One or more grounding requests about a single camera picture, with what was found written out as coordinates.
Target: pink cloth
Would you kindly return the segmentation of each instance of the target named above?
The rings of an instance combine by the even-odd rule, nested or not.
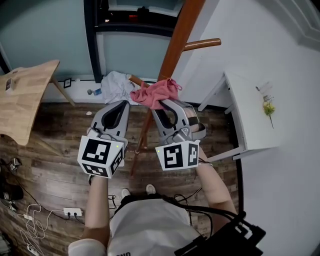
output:
[[[130,92],[131,99],[152,110],[163,110],[159,101],[166,99],[178,100],[178,90],[182,87],[175,80],[168,78],[161,80],[147,87],[146,83],[141,84],[141,89]]]

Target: white shoe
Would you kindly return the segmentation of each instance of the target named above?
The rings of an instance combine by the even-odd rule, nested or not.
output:
[[[122,189],[121,199],[124,199],[126,196],[130,196],[130,195],[131,195],[131,193],[130,193],[129,189],[127,189],[127,188]]]
[[[148,185],[146,185],[146,187],[145,187],[145,191],[146,191],[146,194],[147,194],[147,195],[155,194],[155,193],[156,193],[156,188],[155,188],[154,185],[148,184]]]

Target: white cloth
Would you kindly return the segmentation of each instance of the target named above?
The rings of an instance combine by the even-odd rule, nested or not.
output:
[[[130,105],[138,105],[130,97],[130,92],[138,88],[130,82],[129,77],[129,74],[111,71],[102,79],[101,91],[105,104],[126,100]]]
[[[162,199],[128,203],[112,218],[110,230],[107,252],[100,242],[83,239],[69,245],[69,255],[171,256],[200,236],[186,210]]]

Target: wooden table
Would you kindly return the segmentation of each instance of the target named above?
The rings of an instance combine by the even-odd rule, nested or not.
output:
[[[0,134],[10,136],[22,146],[27,145],[31,139],[47,150],[63,156],[38,135],[31,134],[41,99],[50,81],[71,105],[75,105],[53,77],[59,63],[59,60],[52,60],[34,67],[19,67],[0,76]],[[15,87],[11,93],[7,93],[6,83],[10,78],[14,81]]]
[[[210,162],[233,157],[233,160],[249,156],[253,153],[280,145],[277,126],[274,128],[270,118],[263,109],[263,95],[256,89],[257,84],[230,71],[224,72],[223,77],[212,89],[209,95],[198,107],[202,111],[210,98],[227,86],[233,104],[224,112],[232,114],[238,147],[227,152],[210,157]]]

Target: white wall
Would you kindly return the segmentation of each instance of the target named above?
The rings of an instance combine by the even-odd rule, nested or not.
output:
[[[273,84],[282,144],[242,160],[244,210],[266,230],[264,255],[310,255],[320,242],[320,53],[297,45],[254,0],[221,0],[201,38],[216,37],[221,46],[195,50],[173,76],[181,98],[201,102],[226,69]]]

